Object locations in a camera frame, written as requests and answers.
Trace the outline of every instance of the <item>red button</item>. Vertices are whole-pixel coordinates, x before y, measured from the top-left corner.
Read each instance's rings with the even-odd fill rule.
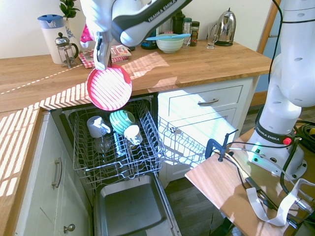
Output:
[[[285,138],[284,141],[283,141],[284,145],[290,145],[291,143],[292,143],[291,138]]]

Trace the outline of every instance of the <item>french press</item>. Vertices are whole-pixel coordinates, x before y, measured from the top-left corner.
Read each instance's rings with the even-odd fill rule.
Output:
[[[67,37],[63,36],[63,33],[58,33],[59,37],[56,38],[55,44],[58,47],[58,53],[62,63],[62,67],[71,68],[72,65],[77,65],[75,58],[78,56],[79,49],[74,43],[70,43]],[[75,48],[75,55],[73,55],[72,46]]]

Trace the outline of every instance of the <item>wooden countertop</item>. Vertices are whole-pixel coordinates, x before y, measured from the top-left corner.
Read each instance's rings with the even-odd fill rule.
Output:
[[[242,135],[236,141],[246,142],[252,135],[253,129]],[[233,147],[244,148],[243,144],[233,144]],[[286,194],[282,191],[279,177],[271,174],[263,168],[248,161],[245,151],[234,151],[233,157],[239,162],[253,180],[268,194],[268,196],[279,205]],[[308,169],[303,178],[315,182],[313,175],[315,169],[315,155],[304,149],[305,160]],[[215,154],[203,163],[186,173],[186,177],[218,208],[229,220],[236,225],[247,236],[290,236],[294,229],[286,223],[283,227],[277,227],[266,223],[255,215],[247,197],[245,189],[241,185],[237,169],[226,160],[218,161],[219,155]],[[289,190],[292,185],[286,181]],[[312,187],[302,185],[301,189],[315,198]],[[293,205],[290,211],[296,215],[296,206]],[[276,216],[276,211],[267,210],[269,218]],[[303,218],[306,212],[298,210],[297,216]]]
[[[139,95],[266,74],[270,61],[238,43],[207,49],[200,41],[175,54],[137,47],[131,60],[120,65],[132,79],[132,95]],[[37,102],[45,109],[90,103],[85,81],[91,69],[78,62],[68,70],[50,55],[0,59],[0,112]]]
[[[266,74],[271,60],[238,43],[206,49],[206,42],[175,54],[137,47],[120,65],[132,95]],[[66,69],[50,55],[0,59],[0,236],[14,233],[40,130],[40,109],[90,103],[91,69],[78,60]]]

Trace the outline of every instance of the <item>dishwasher rack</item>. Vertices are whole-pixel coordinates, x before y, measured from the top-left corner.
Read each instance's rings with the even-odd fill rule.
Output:
[[[143,138],[140,145],[133,146],[112,129],[110,134],[99,138],[102,148],[97,149],[94,147],[95,138],[88,131],[87,120],[93,116],[101,116],[110,126],[111,112],[93,106],[73,112],[69,116],[74,128],[73,168],[93,189],[140,177],[148,172],[157,175],[162,167],[161,158],[165,147],[144,100],[128,102],[122,110],[134,115]]]

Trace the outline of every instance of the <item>dishwasher door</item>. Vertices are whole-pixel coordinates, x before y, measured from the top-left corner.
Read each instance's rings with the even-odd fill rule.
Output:
[[[99,188],[98,236],[181,236],[161,182],[152,173]]]

